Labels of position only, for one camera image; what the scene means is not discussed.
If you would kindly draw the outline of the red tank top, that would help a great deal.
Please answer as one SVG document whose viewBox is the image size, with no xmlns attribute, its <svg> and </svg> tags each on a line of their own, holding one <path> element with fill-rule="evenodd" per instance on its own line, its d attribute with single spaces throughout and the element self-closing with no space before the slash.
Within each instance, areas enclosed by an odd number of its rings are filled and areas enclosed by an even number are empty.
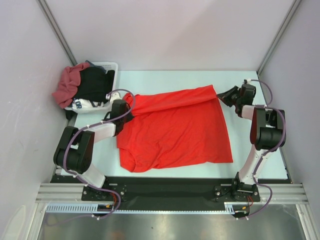
<svg viewBox="0 0 320 240">
<path fill-rule="evenodd" d="M 133 119 L 116 138 L 132 173 L 203 163 L 232 163 L 224 114 L 212 85 L 154 95 L 126 94 Z"/>
</svg>

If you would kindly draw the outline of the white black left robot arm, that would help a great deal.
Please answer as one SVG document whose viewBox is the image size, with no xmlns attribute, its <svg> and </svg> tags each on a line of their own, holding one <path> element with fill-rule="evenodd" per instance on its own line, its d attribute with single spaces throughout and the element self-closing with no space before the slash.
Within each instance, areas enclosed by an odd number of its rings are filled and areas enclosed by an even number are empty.
<svg viewBox="0 0 320 240">
<path fill-rule="evenodd" d="M 106 176 L 92 163 L 94 144 L 117 136 L 124 125 L 133 120 L 133 107 L 136 99 L 126 89 L 116 89 L 106 95 L 110 110 L 97 123 L 82 128 L 64 128 L 53 162 L 65 172 L 93 188 L 93 194 L 100 200 L 110 196 L 111 188 L 105 184 Z"/>
</svg>

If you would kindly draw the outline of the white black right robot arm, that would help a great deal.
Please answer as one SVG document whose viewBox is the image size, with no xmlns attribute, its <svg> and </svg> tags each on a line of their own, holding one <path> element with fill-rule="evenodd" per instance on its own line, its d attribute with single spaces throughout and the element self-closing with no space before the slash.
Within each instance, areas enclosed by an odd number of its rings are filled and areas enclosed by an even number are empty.
<svg viewBox="0 0 320 240">
<path fill-rule="evenodd" d="M 251 121 L 250 153 L 231 185 L 214 188 L 216 202 L 259 201 L 258 176 L 269 156 L 286 141 L 285 111 L 267 105 L 254 105 L 256 87 L 245 80 L 238 87 L 217 97 L 228 107 L 235 107 L 238 117 Z"/>
</svg>

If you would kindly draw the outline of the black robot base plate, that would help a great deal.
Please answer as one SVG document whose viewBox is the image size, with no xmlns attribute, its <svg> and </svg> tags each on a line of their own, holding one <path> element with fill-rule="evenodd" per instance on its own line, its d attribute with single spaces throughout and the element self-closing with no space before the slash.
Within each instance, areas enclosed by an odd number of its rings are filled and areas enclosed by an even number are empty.
<svg viewBox="0 0 320 240">
<path fill-rule="evenodd" d="M 101 190 L 81 188 L 84 202 L 112 202 L 122 211 L 216 211 L 224 203 L 260 202 L 257 185 L 232 178 L 111 177 Z"/>
</svg>

